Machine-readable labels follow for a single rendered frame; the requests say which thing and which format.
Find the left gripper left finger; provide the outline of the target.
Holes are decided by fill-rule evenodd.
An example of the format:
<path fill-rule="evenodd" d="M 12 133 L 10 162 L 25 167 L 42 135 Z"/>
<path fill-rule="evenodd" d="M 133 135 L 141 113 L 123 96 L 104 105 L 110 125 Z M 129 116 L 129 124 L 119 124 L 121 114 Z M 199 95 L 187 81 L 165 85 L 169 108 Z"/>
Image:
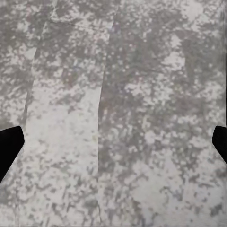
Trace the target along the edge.
<path fill-rule="evenodd" d="M 0 131 L 0 182 L 25 143 L 21 126 Z"/>

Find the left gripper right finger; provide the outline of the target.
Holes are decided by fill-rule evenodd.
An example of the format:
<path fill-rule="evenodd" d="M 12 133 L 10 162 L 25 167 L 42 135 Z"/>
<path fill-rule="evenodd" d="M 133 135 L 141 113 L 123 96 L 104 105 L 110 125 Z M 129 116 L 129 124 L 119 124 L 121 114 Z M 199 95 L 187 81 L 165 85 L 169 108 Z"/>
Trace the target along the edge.
<path fill-rule="evenodd" d="M 212 143 L 227 164 L 227 127 L 219 125 L 215 127 Z"/>

